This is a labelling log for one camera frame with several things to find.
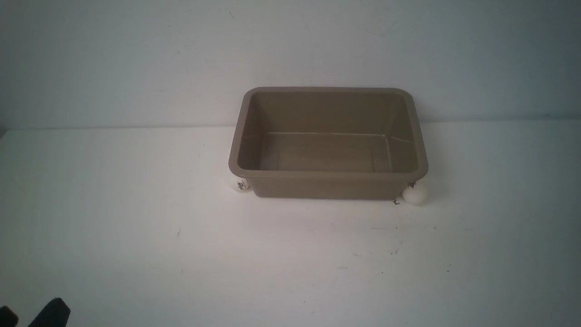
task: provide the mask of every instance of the white backdrop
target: white backdrop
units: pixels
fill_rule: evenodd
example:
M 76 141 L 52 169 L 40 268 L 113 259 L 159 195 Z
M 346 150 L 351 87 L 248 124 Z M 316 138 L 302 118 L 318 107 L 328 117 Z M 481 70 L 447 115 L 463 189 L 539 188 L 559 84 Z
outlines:
M 0 125 L 234 125 L 256 86 L 400 87 L 429 120 L 581 116 L 579 1 L 0 0 Z

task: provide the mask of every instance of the plastic tub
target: plastic tub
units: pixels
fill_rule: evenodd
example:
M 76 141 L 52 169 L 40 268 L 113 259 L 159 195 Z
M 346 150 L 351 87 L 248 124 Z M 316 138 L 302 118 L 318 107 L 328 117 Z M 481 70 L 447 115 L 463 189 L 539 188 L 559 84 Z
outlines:
M 259 197 L 391 200 L 428 171 L 414 101 L 397 88 L 250 90 L 228 164 Z

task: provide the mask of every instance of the black object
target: black object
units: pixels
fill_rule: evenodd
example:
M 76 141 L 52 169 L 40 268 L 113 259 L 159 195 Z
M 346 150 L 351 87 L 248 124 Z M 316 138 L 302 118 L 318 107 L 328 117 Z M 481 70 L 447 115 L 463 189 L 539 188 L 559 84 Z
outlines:
M 61 298 L 52 299 L 28 327 L 65 327 L 71 309 Z M 15 327 L 18 316 L 8 307 L 0 308 L 0 327 Z
M 0 308 L 0 327 L 14 327 L 18 324 L 18 316 L 7 306 Z

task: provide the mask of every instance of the tan plastic bin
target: tan plastic bin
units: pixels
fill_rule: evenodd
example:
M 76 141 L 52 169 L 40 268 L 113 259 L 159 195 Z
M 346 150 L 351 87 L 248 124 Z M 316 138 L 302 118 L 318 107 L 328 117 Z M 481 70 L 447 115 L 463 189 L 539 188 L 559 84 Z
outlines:
M 414 101 L 397 88 L 250 90 L 228 164 L 259 197 L 391 200 L 428 171 Z

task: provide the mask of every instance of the white table surface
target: white table surface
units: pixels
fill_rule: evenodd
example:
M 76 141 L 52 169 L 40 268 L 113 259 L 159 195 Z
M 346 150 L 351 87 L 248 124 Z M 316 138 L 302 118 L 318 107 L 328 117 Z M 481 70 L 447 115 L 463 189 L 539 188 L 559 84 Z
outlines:
M 9 131 L 0 305 L 26 326 L 579 326 L 581 121 L 424 123 L 431 201 L 258 198 L 234 128 Z

